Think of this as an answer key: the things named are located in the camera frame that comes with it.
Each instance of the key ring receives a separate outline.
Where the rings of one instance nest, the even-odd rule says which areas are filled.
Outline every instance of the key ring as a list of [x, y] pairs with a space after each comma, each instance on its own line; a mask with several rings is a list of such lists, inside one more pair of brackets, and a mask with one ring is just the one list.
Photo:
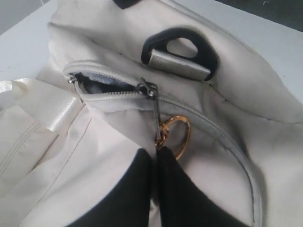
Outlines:
[[188, 146], [189, 139], [190, 139], [191, 125], [190, 125], [190, 123], [189, 123], [189, 121], [188, 121], [188, 119], [186, 117], [178, 115], [178, 116], [174, 116], [174, 117], [168, 119], [164, 123], [161, 123], [160, 124], [161, 138], [159, 140], [156, 138], [156, 141], [155, 141], [155, 143], [156, 143], [156, 149], [160, 150], [163, 147], [164, 142], [166, 141], [166, 139], [169, 136], [169, 126], [171, 124], [175, 123], [175, 122], [178, 122], [178, 121], [184, 122], [187, 125], [187, 128], [186, 128], [186, 137], [183, 140], [181, 149], [175, 155], [176, 160], [178, 160], [183, 155], [186, 147]]

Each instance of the white zipper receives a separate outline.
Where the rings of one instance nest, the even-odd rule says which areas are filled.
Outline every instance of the white zipper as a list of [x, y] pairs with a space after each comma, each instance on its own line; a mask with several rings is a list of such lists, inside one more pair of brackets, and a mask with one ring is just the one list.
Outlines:
[[[126, 75], [124, 73], [113, 71], [111, 68], [103, 66], [101, 64], [95, 63], [95, 62], [87, 62], [87, 61], [80, 61], [80, 62], [73, 62], [66, 66], [64, 69], [65, 74], [74, 74], [79, 72], [90, 72], [99, 74], [102, 76], [110, 77], [113, 79], [117, 79], [119, 81], [122, 81], [124, 83], [130, 84], [134, 87], [137, 87], [140, 84], [140, 81]], [[132, 91], [132, 92], [109, 92], [104, 94], [84, 94], [81, 89], [79, 88], [79, 85], [77, 81], [75, 81], [74, 77], [71, 77], [70, 81], [75, 83], [75, 88], [77, 92], [79, 93], [81, 99], [83, 101], [94, 101], [94, 100], [115, 100], [115, 99], [142, 99], [146, 98], [146, 95], [141, 94], [139, 91]], [[243, 170], [245, 171], [248, 180], [250, 182], [251, 191], [252, 191], [252, 203], [253, 203], [253, 227], [262, 227], [263, 226], [263, 202], [261, 197], [261, 192], [259, 188], [259, 184], [256, 180], [253, 168], [251, 166], [251, 162], [248, 160], [248, 158], [245, 156], [244, 152], [239, 148], [239, 146], [228, 136], [228, 134], [222, 130], [218, 125], [216, 125], [214, 122], [209, 120], [207, 117], [205, 117], [200, 111], [196, 110], [195, 108], [188, 106], [187, 104], [179, 101], [177, 98], [170, 96], [166, 93], [163, 93], [161, 91], [158, 92], [158, 99], [162, 102], [171, 104], [173, 106], [177, 106], [189, 114], [193, 116], [191, 118], [191, 123], [195, 126], [202, 125], [207, 127], [214, 131], [216, 134], [217, 139], [219, 138], [219, 141], [221, 144], [227, 148], [231, 152], [231, 154], [237, 159], [239, 164], [242, 166]]]

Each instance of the shiny strap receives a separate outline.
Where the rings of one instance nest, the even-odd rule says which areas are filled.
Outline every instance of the shiny strap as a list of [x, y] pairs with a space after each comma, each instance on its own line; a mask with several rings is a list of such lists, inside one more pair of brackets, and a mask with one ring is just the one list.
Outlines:
[[199, 81], [205, 80], [210, 74], [209, 69], [197, 63], [155, 49], [151, 51], [151, 58], [148, 66]]
[[78, 96], [36, 79], [0, 82], [0, 111], [18, 105], [50, 131], [68, 127], [83, 104]]

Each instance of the white bag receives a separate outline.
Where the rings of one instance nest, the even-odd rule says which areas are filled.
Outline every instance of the white bag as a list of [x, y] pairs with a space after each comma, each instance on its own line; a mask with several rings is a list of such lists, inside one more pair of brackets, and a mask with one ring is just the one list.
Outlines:
[[[153, 101], [138, 92], [86, 94], [77, 73], [157, 85], [161, 118], [182, 115], [192, 125], [179, 163], [201, 191], [249, 226], [303, 226], [303, 106], [279, 76], [172, 1], [122, 8], [113, 0], [59, 0], [48, 64], [36, 79], [0, 82], [0, 226], [67, 226], [113, 189], [137, 149], [155, 156]], [[216, 64], [151, 46], [144, 65], [147, 40], [171, 28], [198, 34]], [[175, 45], [182, 55], [193, 52], [184, 41]], [[211, 53], [198, 53], [208, 64]], [[179, 138], [168, 141], [173, 148], [184, 130], [171, 131]], [[151, 227], [161, 226], [157, 210]]]

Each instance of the white table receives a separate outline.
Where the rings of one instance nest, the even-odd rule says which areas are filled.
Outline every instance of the white table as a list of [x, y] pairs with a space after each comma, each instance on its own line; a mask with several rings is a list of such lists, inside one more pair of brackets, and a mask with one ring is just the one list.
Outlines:
[[[260, 53], [303, 103], [303, 33], [214, 0], [175, 0]], [[0, 36], [0, 80], [34, 77], [46, 63], [51, 0]]]

